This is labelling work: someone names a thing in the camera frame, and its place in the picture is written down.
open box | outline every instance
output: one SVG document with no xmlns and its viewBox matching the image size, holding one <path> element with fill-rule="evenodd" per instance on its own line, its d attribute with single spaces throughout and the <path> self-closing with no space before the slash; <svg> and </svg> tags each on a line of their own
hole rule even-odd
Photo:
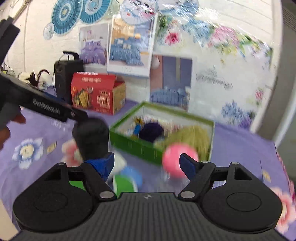
<svg viewBox="0 0 296 241">
<path fill-rule="evenodd" d="M 215 127 L 213 121 L 188 114 L 184 111 L 147 102 L 142 102 L 132 108 L 121 120 L 110 128 L 111 145 L 146 161 L 161 165 L 164 150 L 156 148 L 150 142 L 123 134 L 124 130 L 128 129 L 132 125 L 134 117 L 145 115 L 150 115 L 155 118 L 172 122 L 173 124 L 180 124 L 182 126 L 198 124 L 202 128 L 206 129 L 210 138 L 209 155 L 206 160 L 200 161 L 210 161 Z"/>
</svg>

red food box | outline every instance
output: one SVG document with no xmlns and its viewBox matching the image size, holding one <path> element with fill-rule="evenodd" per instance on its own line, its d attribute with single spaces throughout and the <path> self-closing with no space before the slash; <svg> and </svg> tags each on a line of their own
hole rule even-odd
<svg viewBox="0 0 296 241">
<path fill-rule="evenodd" d="M 73 106 L 115 114 L 126 102 L 126 85 L 114 74 L 78 72 L 71 82 Z"/>
</svg>

ribbed gray surface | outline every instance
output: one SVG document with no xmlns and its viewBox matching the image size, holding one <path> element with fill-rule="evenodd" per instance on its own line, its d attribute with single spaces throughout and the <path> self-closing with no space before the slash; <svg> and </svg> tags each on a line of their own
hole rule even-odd
<svg viewBox="0 0 296 241">
<path fill-rule="evenodd" d="M 173 193 L 130 193 L 100 204 L 84 224 L 57 234 L 23 231 L 13 241 L 273 241 L 285 240 L 276 231 L 236 234 L 205 219 L 194 203 Z"/>
</svg>

silver screw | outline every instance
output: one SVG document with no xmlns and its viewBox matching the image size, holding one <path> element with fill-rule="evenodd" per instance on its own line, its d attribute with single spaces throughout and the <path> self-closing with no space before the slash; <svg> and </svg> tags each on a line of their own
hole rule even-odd
<svg viewBox="0 0 296 241">
<path fill-rule="evenodd" d="M 104 191 L 100 193 L 100 197 L 104 199 L 112 198 L 113 196 L 114 196 L 114 193 L 110 191 Z"/>
<path fill-rule="evenodd" d="M 195 193 L 191 191 L 185 191 L 181 193 L 181 197 L 183 198 L 193 198 L 195 197 Z"/>
</svg>

finger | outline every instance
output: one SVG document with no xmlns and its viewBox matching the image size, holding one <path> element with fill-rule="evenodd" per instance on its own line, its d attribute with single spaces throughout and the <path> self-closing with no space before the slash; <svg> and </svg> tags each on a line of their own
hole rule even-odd
<svg viewBox="0 0 296 241">
<path fill-rule="evenodd" d="M 3 128 L 0 131 L 0 147 L 3 147 L 4 142 L 10 137 L 10 130 L 7 128 Z"/>
<path fill-rule="evenodd" d="M 20 124 L 25 124 L 26 118 L 22 114 L 18 114 L 12 121 L 20 123 Z"/>
</svg>

